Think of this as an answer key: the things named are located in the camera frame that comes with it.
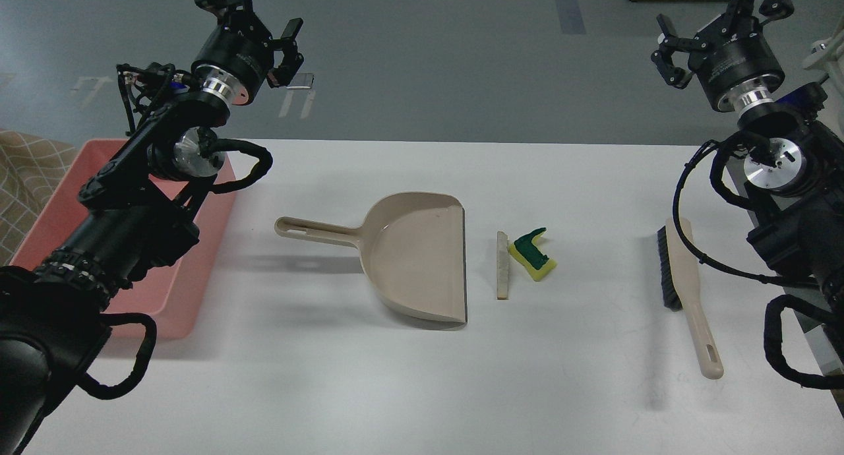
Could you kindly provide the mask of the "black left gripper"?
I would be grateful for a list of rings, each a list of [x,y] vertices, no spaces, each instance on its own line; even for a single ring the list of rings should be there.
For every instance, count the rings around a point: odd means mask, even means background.
[[[245,92],[244,98],[236,97],[236,106],[251,104],[265,78],[271,88],[290,85],[304,64],[297,44],[304,25],[301,17],[290,19],[280,37],[272,38],[253,12],[251,0],[194,0],[194,4],[220,22],[194,59],[192,74],[216,67],[234,76]],[[282,59],[272,67],[274,52],[282,53]]]

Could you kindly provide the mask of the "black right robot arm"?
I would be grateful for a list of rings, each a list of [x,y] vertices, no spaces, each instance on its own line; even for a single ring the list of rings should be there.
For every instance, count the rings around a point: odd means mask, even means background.
[[[783,355],[786,309],[819,323],[842,352],[842,139],[819,119],[828,98],[821,82],[772,96],[785,73],[764,28],[793,13],[792,0],[729,0],[724,13],[688,38],[667,15],[657,16],[660,35],[650,58],[666,85],[684,89],[696,77],[713,110],[738,114],[735,133],[703,143],[679,176],[671,216],[657,232],[663,304],[684,311],[700,371],[718,379],[724,368],[700,301],[701,265],[783,289],[818,291],[825,307],[794,295],[766,305],[763,350],[781,377],[835,391],[842,389],[841,375],[798,371]],[[727,266],[694,244],[679,205],[688,176],[707,157],[715,194],[756,218],[746,239],[771,275]]]

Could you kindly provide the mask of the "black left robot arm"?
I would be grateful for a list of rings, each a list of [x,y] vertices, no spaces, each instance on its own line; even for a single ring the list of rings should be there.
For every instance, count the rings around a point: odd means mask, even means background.
[[[2,268],[3,454],[23,452],[73,389],[111,400],[138,386],[156,322],[109,314],[109,303],[198,244],[194,220],[208,195],[250,187],[272,167],[271,152],[215,128],[263,84],[290,85],[304,62],[303,20],[274,37],[253,0],[194,1],[216,26],[189,70],[115,68],[129,139],[80,188],[87,217],[35,269]]]

